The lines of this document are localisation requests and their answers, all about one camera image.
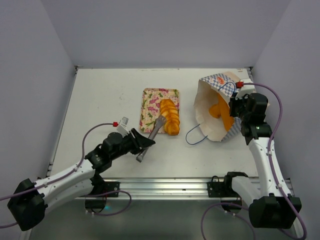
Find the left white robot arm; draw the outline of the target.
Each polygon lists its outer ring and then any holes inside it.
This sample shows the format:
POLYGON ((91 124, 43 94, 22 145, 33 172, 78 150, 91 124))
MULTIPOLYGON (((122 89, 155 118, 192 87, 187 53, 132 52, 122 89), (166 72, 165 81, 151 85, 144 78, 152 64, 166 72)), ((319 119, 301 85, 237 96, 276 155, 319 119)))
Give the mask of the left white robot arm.
POLYGON ((71 167, 32 182, 25 179, 9 196, 7 207, 21 231, 38 225, 53 209, 82 196, 99 196, 104 184, 100 174, 112 162, 128 153, 139 155, 156 142, 134 128, 126 134, 111 132, 88 154, 83 153, 71 167))

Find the blue checkered paper bag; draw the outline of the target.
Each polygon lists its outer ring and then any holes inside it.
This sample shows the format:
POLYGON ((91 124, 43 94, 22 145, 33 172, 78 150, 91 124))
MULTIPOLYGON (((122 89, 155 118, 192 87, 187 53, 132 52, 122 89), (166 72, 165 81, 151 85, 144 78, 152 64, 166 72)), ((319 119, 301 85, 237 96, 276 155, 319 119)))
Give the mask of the blue checkered paper bag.
POLYGON ((227 71, 199 79, 194 100, 196 127, 205 139, 224 142, 242 134, 251 140, 270 138, 265 121, 268 98, 258 93, 252 81, 227 71))

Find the metal serving tongs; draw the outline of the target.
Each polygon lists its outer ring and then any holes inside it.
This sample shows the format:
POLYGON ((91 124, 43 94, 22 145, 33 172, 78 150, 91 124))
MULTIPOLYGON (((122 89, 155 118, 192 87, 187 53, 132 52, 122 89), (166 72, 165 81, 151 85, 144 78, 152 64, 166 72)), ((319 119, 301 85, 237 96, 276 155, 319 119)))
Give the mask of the metal serving tongs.
MULTIPOLYGON (((154 123, 154 126, 153 126, 153 129, 151 131, 151 133, 149 134, 148 136, 148 139, 150 140, 154 140, 156 135, 158 134, 160 128, 162 128, 165 123, 166 123, 166 118, 163 116, 163 115, 160 115, 156 120, 155 120, 155 123, 154 123)), ((144 159, 144 156, 146 155, 147 151, 148 151, 149 147, 145 148, 141 153, 139 153, 136 157, 136 160, 138 162, 142 162, 143 159, 144 159)))

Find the twisted fake bread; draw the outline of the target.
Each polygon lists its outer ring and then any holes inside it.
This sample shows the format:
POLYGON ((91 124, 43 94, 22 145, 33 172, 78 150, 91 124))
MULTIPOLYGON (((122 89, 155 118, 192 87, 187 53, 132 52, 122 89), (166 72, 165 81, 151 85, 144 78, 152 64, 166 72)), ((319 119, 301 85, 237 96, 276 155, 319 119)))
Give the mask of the twisted fake bread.
POLYGON ((170 136, 176 136, 180 132, 180 117, 178 109, 171 99, 160 101, 160 115, 165 117, 164 131, 170 136))

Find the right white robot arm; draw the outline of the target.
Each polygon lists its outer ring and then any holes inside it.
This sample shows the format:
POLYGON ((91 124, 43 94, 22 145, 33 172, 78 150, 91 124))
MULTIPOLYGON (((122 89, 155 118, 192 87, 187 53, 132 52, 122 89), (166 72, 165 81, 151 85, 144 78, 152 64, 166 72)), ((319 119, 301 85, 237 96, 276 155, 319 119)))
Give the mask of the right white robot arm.
POLYGON ((289 190, 277 162, 272 129, 265 121, 268 99, 260 93, 230 98, 230 115, 241 120, 241 134, 245 138, 258 173, 259 186, 243 172, 228 172, 223 183, 227 196, 238 194, 248 206, 249 220, 255 228, 290 229, 301 200, 289 190))

